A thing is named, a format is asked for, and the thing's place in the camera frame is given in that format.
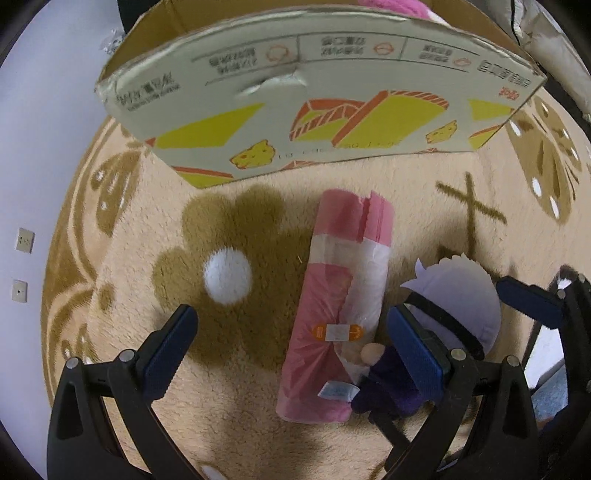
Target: metal screw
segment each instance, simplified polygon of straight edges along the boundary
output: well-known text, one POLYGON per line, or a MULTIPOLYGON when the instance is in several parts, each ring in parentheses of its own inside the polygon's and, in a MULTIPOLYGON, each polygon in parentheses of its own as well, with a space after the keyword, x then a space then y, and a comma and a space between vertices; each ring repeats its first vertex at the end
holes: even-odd
POLYGON ((119 360, 122 362, 129 362, 133 357, 135 357, 135 352, 133 350, 123 350, 119 354, 119 360))
POLYGON ((462 362, 466 359, 466 352, 461 348, 454 348, 452 350, 452 358, 457 360, 458 362, 462 362))
POLYGON ((66 362, 66 367, 68 367, 68 369, 72 370, 72 368, 76 368, 78 366, 79 360, 74 356, 72 358, 69 358, 68 361, 66 362))
POLYGON ((520 361, 515 355, 509 355, 507 357, 507 363, 512 367, 518 367, 520 365, 520 361))

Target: cheese illustration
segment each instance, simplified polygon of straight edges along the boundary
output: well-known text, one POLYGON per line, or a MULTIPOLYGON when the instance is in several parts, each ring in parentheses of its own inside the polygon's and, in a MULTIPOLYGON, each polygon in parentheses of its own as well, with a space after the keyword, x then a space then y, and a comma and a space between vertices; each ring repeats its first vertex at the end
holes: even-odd
POLYGON ((432 132, 425 135, 427 143, 439 143, 449 140, 454 133, 457 132, 457 120, 453 120, 448 124, 439 127, 432 132))
POLYGON ((187 182, 198 189, 205 189, 222 183, 228 183, 234 180, 229 173, 213 170, 202 170, 200 168, 173 167, 173 169, 182 176, 187 182))
POLYGON ((363 102, 355 100, 308 100, 295 117, 290 140, 331 140, 361 106, 363 102))
POLYGON ((447 100, 425 92, 382 90, 332 139, 337 148, 390 148, 441 115, 447 100))
POLYGON ((220 113, 150 138, 146 143, 156 148, 222 147, 263 105, 256 103, 220 113))
POLYGON ((488 120, 502 115, 509 115, 513 108, 502 103, 485 102, 484 100, 470 99, 470 108, 472 109, 473 120, 488 120))
POLYGON ((237 168, 243 170, 245 168, 256 168, 268 165, 273 161, 275 156, 275 148, 269 144, 267 140, 261 140, 255 143, 250 148, 234 155, 230 162, 236 165, 237 168))
POLYGON ((485 128, 484 130, 480 130, 478 132, 473 133, 468 138, 470 145, 474 150, 477 150, 481 146, 483 146, 488 140, 500 129, 502 125, 494 125, 489 128, 485 128))

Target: wall outlet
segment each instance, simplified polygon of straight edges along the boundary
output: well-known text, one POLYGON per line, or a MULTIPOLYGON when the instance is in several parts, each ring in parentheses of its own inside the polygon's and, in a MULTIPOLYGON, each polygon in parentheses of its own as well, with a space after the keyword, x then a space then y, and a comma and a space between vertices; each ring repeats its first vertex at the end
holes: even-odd
POLYGON ((27 302, 27 282, 22 280, 12 281, 12 301, 27 302))
POLYGON ((18 229, 18 237, 17 237, 17 244, 15 248, 19 250, 19 252, 25 252, 26 254, 31 253, 33 251, 33 239, 35 238, 35 234, 30 230, 26 230, 24 228, 18 229))

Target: carpet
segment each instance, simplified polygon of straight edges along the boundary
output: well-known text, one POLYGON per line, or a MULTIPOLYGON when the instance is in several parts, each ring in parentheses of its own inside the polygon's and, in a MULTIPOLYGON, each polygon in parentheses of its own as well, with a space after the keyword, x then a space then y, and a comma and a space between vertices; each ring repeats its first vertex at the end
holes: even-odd
MULTIPOLYGON (((275 414, 321 193, 374 190, 394 205, 386 306, 408 294, 399 285, 414 278, 417 258, 427 266, 463 252, 493 278, 546 286, 564 264, 591 272, 589 148, 542 90, 476 153, 321 164, 197 190, 108 118, 51 244, 41 319, 50 402, 68 357, 111 360, 188 303, 200 332, 153 408, 205 476, 381 478, 389 446, 366 417, 311 426, 275 414)), ((530 319, 503 314, 493 361, 522 357, 532 329, 530 319)), ((108 407, 128 457, 142 465, 108 407)), ((465 442, 475 411, 450 451, 465 442)), ((413 437, 426 414, 399 426, 413 437)))

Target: pink plastic bag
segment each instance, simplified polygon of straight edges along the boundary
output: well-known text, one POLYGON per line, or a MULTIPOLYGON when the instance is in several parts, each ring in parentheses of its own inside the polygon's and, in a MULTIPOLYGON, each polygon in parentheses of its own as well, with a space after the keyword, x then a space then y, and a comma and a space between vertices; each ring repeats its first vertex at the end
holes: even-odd
POLYGON ((388 276, 394 208, 372 192, 361 198, 327 190, 320 199, 310 258, 281 371, 277 414, 299 423, 347 421, 348 402, 318 393, 327 381, 357 383, 368 367, 360 352, 374 338, 388 276), (319 325, 358 325, 350 342, 314 337, 319 325))

